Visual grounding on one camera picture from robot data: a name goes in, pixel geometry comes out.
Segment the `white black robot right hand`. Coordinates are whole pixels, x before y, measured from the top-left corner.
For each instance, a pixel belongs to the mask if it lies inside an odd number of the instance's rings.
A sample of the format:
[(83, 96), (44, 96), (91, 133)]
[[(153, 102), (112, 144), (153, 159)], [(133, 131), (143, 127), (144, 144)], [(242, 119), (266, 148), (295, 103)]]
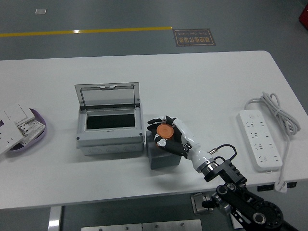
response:
[[(217, 168), (218, 164), (215, 163), (214, 158), (202, 150), (200, 143), (179, 118), (164, 115), (149, 120), (147, 124), (147, 129), (152, 132), (158, 148), (190, 160), (198, 173), (202, 172), (206, 175)], [(171, 126), (174, 129), (173, 138), (167, 139), (158, 134), (159, 125)]]

